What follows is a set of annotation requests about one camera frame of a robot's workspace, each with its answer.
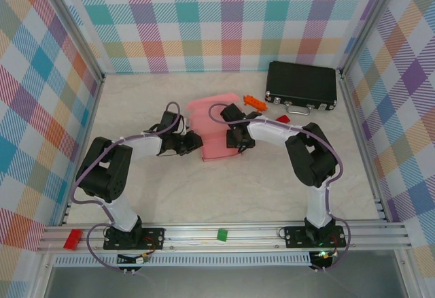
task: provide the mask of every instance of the wire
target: wire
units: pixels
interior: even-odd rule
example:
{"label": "wire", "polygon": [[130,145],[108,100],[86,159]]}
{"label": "wire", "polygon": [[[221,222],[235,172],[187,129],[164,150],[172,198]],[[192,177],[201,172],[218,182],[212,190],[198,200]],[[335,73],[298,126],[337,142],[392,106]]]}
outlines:
{"label": "wire", "polygon": [[90,228],[87,236],[86,236],[86,245],[89,249],[89,253],[100,263],[102,264],[102,266],[111,269],[113,271],[116,272],[121,272],[124,273],[121,269],[111,266],[109,264],[107,264],[106,262],[104,262],[103,260],[101,260],[92,250],[91,246],[90,246],[90,234],[92,231],[94,231],[97,227],[112,227],[115,224],[115,219],[113,218],[113,216],[111,215],[110,211],[103,205],[103,203],[99,202],[99,201],[93,201],[93,200],[87,200],[87,201],[78,201],[75,197],[75,191],[77,190],[78,186],[80,185],[80,182],[82,182],[82,180],[91,172],[92,169],[94,169],[94,167],[96,167],[100,161],[104,158],[104,156],[106,156],[115,146],[122,144],[124,142],[129,142],[131,140],[134,139],[139,139],[139,138],[144,138],[144,137],[151,137],[151,136],[158,136],[161,135],[163,133],[166,133],[167,131],[171,130],[177,123],[178,120],[180,119],[181,116],[181,109],[180,106],[177,102],[169,102],[166,105],[166,109],[165,111],[168,111],[169,107],[171,105],[175,105],[175,107],[177,108],[177,117],[175,118],[174,122],[172,124],[170,124],[167,128],[161,130],[161,131],[157,131],[156,133],[145,133],[143,132],[140,135],[133,135],[133,136],[129,136],[129,137],[125,137],[125,138],[121,138],[116,142],[113,142],[109,147],[107,147],[106,149],[104,149],[104,151],[100,154],[100,156],[98,156],[95,161],[81,174],[81,176],[75,181],[73,188],[71,189],[71,193],[69,195],[70,200],[73,203],[76,203],[78,205],[84,205],[84,204],[97,204],[98,206],[101,206],[101,208],[103,208],[103,211],[106,213],[107,217],[110,220],[110,223],[98,223],[95,226],[93,226],[92,228]]}
{"label": "wire", "polygon": [[146,253],[147,255],[151,255],[153,252],[156,251],[157,249],[157,245],[156,242],[154,241],[154,239],[150,238],[150,237],[143,237],[144,240],[146,240],[147,242],[151,242],[152,246],[154,247],[154,249],[152,251],[149,251],[148,253]]}
{"label": "wire", "polygon": [[278,121],[274,121],[274,120],[269,120],[269,119],[249,119],[249,120],[237,120],[237,121],[223,121],[223,120],[219,120],[217,118],[215,118],[212,114],[211,111],[214,107],[216,106],[228,106],[228,104],[224,104],[224,103],[214,103],[210,106],[209,108],[209,117],[210,119],[212,119],[214,122],[223,124],[223,125],[237,125],[237,124],[241,124],[241,123],[247,123],[247,122],[254,122],[254,123],[268,123],[270,125],[274,125],[276,127],[280,127],[283,128],[285,130],[291,130],[291,131],[297,131],[299,133],[304,133],[305,135],[308,135],[314,139],[316,139],[320,144],[322,144],[323,146],[325,146],[330,153],[334,156],[334,158],[336,159],[338,166],[340,167],[338,173],[333,176],[332,178],[329,178],[328,180],[326,180],[325,183],[325,205],[326,205],[326,212],[331,216],[331,218],[342,222],[347,229],[347,243],[346,243],[346,247],[345,247],[345,251],[342,253],[341,258],[335,262],[333,265],[329,266],[328,269],[332,268],[332,267],[336,267],[342,260],[343,257],[348,253],[350,245],[351,245],[351,228],[349,226],[349,223],[347,223],[346,220],[343,220],[342,218],[339,218],[335,215],[332,214],[331,210],[330,210],[330,205],[329,205],[329,186],[331,185],[331,183],[336,182],[338,179],[341,178],[341,176],[343,175],[343,162],[340,159],[340,156],[337,154],[337,152],[332,148],[332,146],[325,140],[323,140],[322,138],[320,138],[319,136],[317,136],[316,134],[307,131],[305,129],[302,128],[298,128],[298,127],[293,127],[291,125],[287,125],[285,123],[282,122],[278,122]]}
{"label": "wire", "polygon": [[281,230],[284,229],[284,228],[285,227],[282,227],[282,228],[280,228],[280,230],[278,230],[278,237],[280,237],[281,239],[285,240],[285,238],[281,235]]}
{"label": "wire", "polygon": [[109,223],[98,223],[96,225],[94,225],[92,228],[89,229],[88,234],[86,235],[86,245],[88,247],[89,253],[97,260],[98,263],[102,264],[102,266],[111,269],[112,271],[116,271],[119,273],[124,273],[124,271],[122,271],[121,269],[119,269],[118,267],[112,266],[107,264],[105,261],[103,261],[102,259],[100,259],[92,250],[92,247],[90,246],[90,234],[97,228],[97,227],[111,227],[112,224]]}

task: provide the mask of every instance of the green block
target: green block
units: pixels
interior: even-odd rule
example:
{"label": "green block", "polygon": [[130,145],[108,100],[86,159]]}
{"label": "green block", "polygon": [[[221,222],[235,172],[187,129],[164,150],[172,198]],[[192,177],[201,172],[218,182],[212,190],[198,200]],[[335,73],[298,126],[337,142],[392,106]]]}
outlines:
{"label": "green block", "polygon": [[226,237],[228,236],[228,230],[219,229],[217,230],[217,240],[221,242],[226,242]]}

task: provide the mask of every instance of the white table surface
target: white table surface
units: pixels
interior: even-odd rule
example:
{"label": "white table surface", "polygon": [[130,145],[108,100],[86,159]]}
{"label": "white table surface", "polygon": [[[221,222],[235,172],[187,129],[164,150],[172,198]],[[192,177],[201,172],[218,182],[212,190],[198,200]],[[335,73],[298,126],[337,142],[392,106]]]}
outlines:
{"label": "white table surface", "polygon": [[[187,104],[203,97],[236,93],[264,97],[265,72],[167,73],[110,75],[90,140],[118,139],[140,133],[160,121],[166,104]],[[349,220],[377,218],[372,192],[337,85],[334,111],[289,115],[293,125],[317,123],[345,164],[343,177],[331,190],[334,214]],[[285,114],[284,105],[268,104],[264,115]],[[245,112],[253,109],[245,107]],[[143,222],[241,222],[302,220],[307,193],[293,173],[286,151],[257,142],[242,156],[203,162],[200,150],[186,156],[152,157],[132,163],[125,195]],[[86,199],[81,189],[76,198]],[[95,205],[73,204],[67,222],[106,220]]]}

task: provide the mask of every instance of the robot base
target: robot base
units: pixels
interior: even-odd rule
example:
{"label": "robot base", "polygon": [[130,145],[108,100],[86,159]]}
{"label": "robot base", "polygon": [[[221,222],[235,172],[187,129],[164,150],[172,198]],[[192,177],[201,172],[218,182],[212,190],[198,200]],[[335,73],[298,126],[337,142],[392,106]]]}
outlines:
{"label": "robot base", "polygon": [[138,218],[132,231],[124,232],[110,227],[104,237],[104,250],[162,250],[164,228],[143,228],[142,221]]}
{"label": "robot base", "polygon": [[346,238],[343,227],[334,225],[329,229],[328,235],[318,244],[307,236],[306,227],[285,227],[284,238],[286,248],[344,248]]}

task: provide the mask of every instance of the checkered fabric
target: checkered fabric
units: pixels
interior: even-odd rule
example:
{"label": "checkered fabric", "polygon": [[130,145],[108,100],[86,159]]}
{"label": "checkered fabric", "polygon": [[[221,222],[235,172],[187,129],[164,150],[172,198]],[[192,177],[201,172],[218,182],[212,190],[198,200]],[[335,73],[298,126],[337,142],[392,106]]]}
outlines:
{"label": "checkered fabric", "polygon": [[97,81],[48,0],[0,0],[0,297],[21,297],[71,183]]}
{"label": "checkered fabric", "polygon": [[361,34],[362,29],[364,29],[364,27],[366,25],[366,21],[367,21],[368,17],[371,15],[373,9],[376,6],[376,2],[377,2],[377,0],[368,0],[368,3],[364,9],[364,12],[362,13],[362,15],[360,17],[360,20],[358,21],[357,27],[355,27],[355,29],[353,30],[352,36],[351,36],[349,42],[347,43],[345,53],[341,57],[340,63],[338,64],[339,69],[343,69],[344,64],[345,64],[347,58],[349,57],[350,52],[352,51],[353,47],[355,46],[356,40],[358,39],[358,37]]}
{"label": "checkered fabric", "polygon": [[349,76],[389,208],[435,297],[435,0],[391,0]]}
{"label": "checkered fabric", "polygon": [[273,60],[337,67],[360,19],[360,0],[65,1],[118,73],[266,70]]}

